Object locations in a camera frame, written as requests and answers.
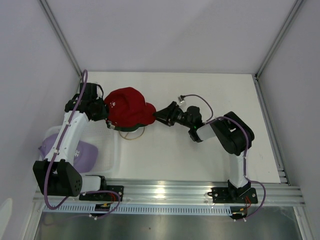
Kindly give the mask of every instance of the black mounting bracket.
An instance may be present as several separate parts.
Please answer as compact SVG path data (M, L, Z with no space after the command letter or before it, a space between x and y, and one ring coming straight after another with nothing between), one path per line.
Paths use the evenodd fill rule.
M246 204L246 197L252 204L258 203L256 189L248 182L245 186L235 188L230 181L228 187L213 187L207 193L215 204Z
M99 176L99 177L101 178L101 185L100 185L99 191L107 190L107 191L116 192L120 196L120 202L122 202L125 187L120 185L107 185L106 178L104 176ZM118 202L117 196L113 196L112 194L109 194L109 193L87 193L85 195L80 194L79 200L80 201Z
M49 164L48 159L35 161L33 164L33 173L43 195ZM69 162L61 159L52 164L47 186L48 196L76 197L81 192L81 188L82 177Z

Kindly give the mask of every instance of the metal floor panel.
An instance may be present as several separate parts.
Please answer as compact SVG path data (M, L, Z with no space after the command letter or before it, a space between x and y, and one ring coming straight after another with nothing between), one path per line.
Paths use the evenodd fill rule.
M100 220L44 212L35 240L301 240L293 207L264 207L247 222L228 216L111 214Z

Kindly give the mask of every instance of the cap brim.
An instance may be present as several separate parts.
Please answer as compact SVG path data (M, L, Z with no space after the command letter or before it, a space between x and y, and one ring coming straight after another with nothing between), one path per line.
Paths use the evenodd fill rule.
M140 124L149 125L156 121L156 117L153 115L156 112L156 108L152 104L147 102L143 112L144 116L139 121Z

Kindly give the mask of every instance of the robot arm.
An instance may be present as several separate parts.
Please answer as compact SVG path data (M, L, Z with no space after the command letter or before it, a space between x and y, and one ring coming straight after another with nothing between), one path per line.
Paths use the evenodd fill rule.
M78 95L76 94L65 105L63 124L52 149L45 156L44 161L34 163L33 172L42 194L44 194L46 173L54 155L56 156L50 169L50 180L47 186L48 196L76 197L79 193L97 191L101 188L103 177L80 175L73 167L74 154L88 122L105 120L108 117L108 106L101 97L98 97L97 86L95 83L86 84L81 102L70 122Z
M245 203L244 197L247 196L246 194L255 192L255 189L251 188L251 182L246 178L246 165L244 163L244 151L252 146L255 135L234 112L228 112L223 117L218 117L205 124L201 120L202 116L198 107L189 106L186 112L183 112L179 105L173 101L168 107L157 111L153 115L156 120L169 127L175 123L188 127L188 133L194 142L201 143L217 137L224 150L230 154L228 187L222 190L223 194L213 192L211 195L209 194L210 196L212 194L216 195L213 198L214 203ZM252 203L258 202L257 198L250 198L250 200Z

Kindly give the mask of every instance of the red wire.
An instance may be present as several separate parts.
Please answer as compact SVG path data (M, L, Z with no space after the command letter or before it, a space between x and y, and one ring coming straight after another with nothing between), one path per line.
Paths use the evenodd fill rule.
M251 207L251 201L250 201L250 199L249 199L248 196L246 196L245 198L248 200L248 202L249 202L249 204L250 204L250 205L248 206L248 208L250 208L250 207Z
M112 196L113 203L116 201L116 196L113 193L109 193Z
M248 214L247 197L245 197L245 214Z

